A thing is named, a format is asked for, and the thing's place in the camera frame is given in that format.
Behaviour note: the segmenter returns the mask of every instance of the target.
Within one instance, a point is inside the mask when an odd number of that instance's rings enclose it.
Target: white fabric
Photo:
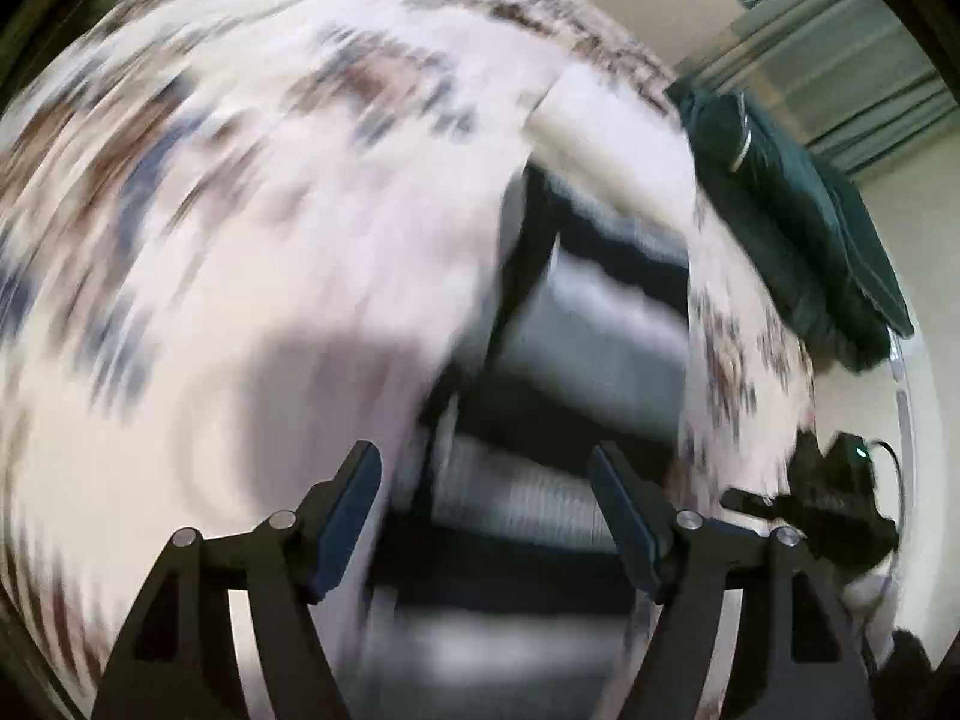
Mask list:
[[[599,265],[555,250],[546,283],[560,305],[587,319],[598,333],[628,338],[676,361],[678,368],[686,366],[690,348],[683,319],[639,290],[608,278]]]
[[[568,68],[527,119],[534,151],[565,158],[592,194],[686,240],[697,177],[683,129],[640,100],[623,100],[597,71]]]

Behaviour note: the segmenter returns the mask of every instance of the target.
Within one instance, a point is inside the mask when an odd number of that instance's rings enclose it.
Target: cord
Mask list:
[[[894,461],[894,468],[896,469],[896,486],[898,487],[898,499],[899,499],[899,516],[896,519],[896,523],[901,529],[901,533],[904,531],[904,517],[906,514],[906,487],[904,485],[904,470],[901,467],[899,462],[899,457],[896,456],[894,448],[889,445],[887,442],[882,442],[881,440],[872,440],[867,442],[867,451],[870,452],[875,446],[880,446],[883,449],[887,450],[887,454],[890,455],[890,459]],[[860,625],[860,637],[861,640],[865,640],[867,627],[870,626],[874,617],[877,616],[877,612],[880,611],[880,607],[883,605],[883,602],[887,600],[887,595],[890,592],[890,586],[893,584],[894,576],[896,574],[896,569],[899,567],[899,539],[896,542],[896,547],[894,548],[893,557],[890,560],[890,570],[887,571],[887,575],[883,580],[882,586],[880,586],[880,594],[877,595],[877,600],[871,605],[870,610],[867,612],[866,616],[863,618],[863,622]]]

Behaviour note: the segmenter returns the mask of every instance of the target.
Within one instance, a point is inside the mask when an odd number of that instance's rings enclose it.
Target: screw head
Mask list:
[[[697,512],[684,509],[683,512],[677,512],[677,524],[685,531],[695,531],[704,524],[704,519]]]
[[[197,532],[193,528],[180,528],[170,539],[175,547],[188,547],[196,540]]]
[[[270,527],[275,531],[285,531],[287,528],[292,528],[295,522],[296,514],[288,511],[288,509],[282,509],[270,515]]]
[[[800,534],[789,526],[776,529],[776,540],[788,547],[795,547],[800,543]]]

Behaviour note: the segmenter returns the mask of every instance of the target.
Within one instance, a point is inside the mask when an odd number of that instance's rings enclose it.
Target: black device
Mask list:
[[[838,433],[824,456],[817,437],[799,431],[787,480],[790,493],[771,498],[730,488],[720,505],[789,522],[803,531],[815,557],[846,577],[869,571],[898,547],[896,523],[877,512],[874,466],[862,437]]]
[[[723,717],[872,720],[839,597],[796,529],[764,538],[677,512],[614,445],[594,450],[589,478],[631,582],[664,606],[622,720],[693,720],[728,589],[743,589],[743,607]],[[176,531],[113,647],[92,720],[247,718],[229,589],[250,596],[277,720],[349,720],[307,605],[339,584],[379,484],[376,447],[358,442],[296,512],[213,541]]]

